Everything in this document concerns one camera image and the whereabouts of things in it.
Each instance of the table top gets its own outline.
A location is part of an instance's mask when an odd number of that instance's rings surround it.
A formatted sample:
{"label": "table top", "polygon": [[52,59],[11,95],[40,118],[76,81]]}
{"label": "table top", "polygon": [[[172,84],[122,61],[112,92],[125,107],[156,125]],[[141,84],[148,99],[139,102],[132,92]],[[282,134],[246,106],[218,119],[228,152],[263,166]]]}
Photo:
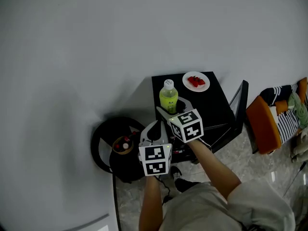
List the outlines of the table top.
{"label": "table top", "polygon": [[[210,80],[210,86],[206,91],[194,92],[187,89],[182,78],[184,74],[163,75],[152,77],[153,95],[155,106],[160,106],[159,92],[164,86],[166,79],[172,79],[174,87],[177,89],[179,96],[189,100],[192,106],[198,110],[203,127],[217,126],[221,124],[233,124],[235,117],[229,107],[229,103],[221,86],[213,72],[202,72]],[[155,109],[156,118],[160,114]]]}

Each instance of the plastic bottle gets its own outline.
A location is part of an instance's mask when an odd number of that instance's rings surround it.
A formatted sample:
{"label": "plastic bottle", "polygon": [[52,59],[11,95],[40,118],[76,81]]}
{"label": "plastic bottle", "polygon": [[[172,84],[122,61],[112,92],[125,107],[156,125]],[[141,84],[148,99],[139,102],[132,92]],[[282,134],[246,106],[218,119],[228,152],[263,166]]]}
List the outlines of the plastic bottle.
{"label": "plastic bottle", "polygon": [[178,91],[174,88],[173,80],[166,79],[164,87],[159,92],[160,106],[169,113],[177,112]]}

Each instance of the gray floor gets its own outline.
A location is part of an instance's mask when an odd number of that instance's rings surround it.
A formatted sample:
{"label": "gray floor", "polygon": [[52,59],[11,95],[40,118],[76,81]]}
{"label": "gray floor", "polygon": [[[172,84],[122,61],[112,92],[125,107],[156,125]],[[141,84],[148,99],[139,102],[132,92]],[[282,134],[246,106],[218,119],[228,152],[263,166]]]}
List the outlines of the gray floor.
{"label": "gray floor", "polygon": [[[252,154],[252,147],[243,128],[243,132],[217,153],[216,157],[227,165],[241,181],[249,181],[256,178],[266,180],[282,196],[296,212],[295,203],[298,203],[306,189],[308,182],[308,167],[301,171],[290,189],[288,187],[296,176],[301,163],[292,163],[290,159],[290,143],[285,143],[280,149],[269,155]],[[209,181],[200,164],[194,165],[190,162],[175,164],[183,173],[183,178],[189,181]],[[164,176],[165,184],[171,188],[171,196],[179,192],[175,189],[172,179]],[[132,184],[116,180],[116,192],[118,210],[122,231],[138,230],[139,214],[143,200],[143,188],[145,178]],[[167,190],[161,184],[162,197]]]}

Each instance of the white cube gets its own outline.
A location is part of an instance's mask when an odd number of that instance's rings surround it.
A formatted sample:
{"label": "white cube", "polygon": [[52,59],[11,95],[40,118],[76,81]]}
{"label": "white cube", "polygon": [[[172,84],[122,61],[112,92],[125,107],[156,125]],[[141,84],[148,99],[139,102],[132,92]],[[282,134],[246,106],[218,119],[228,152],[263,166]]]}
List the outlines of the white cube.
{"label": "white cube", "polygon": [[144,174],[164,175],[169,172],[172,158],[172,144],[139,147]]}
{"label": "white cube", "polygon": [[203,136],[202,118],[197,109],[169,119],[173,134],[184,143]]}

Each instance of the green cloth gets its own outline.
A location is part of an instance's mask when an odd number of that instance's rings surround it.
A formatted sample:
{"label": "green cloth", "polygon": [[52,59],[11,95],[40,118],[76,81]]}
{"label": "green cloth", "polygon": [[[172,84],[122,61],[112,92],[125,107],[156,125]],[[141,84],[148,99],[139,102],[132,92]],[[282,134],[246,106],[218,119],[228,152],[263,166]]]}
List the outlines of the green cloth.
{"label": "green cloth", "polygon": [[300,128],[305,128],[308,126],[308,111],[306,106],[301,103],[300,98],[296,92],[292,92],[289,100],[288,106],[294,106],[295,115],[300,121]]}

